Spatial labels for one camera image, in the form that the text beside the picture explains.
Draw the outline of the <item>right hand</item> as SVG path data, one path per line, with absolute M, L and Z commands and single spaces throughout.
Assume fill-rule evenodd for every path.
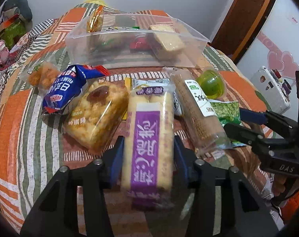
M 281 194 L 286 194 L 286 198 L 288 198 L 295 191 L 295 183 L 292 184 L 290 190 L 287 190 L 286 182 L 288 178 L 289 177 L 285 175 L 275 174 L 272 186 L 272 193 L 275 197 L 279 197 Z

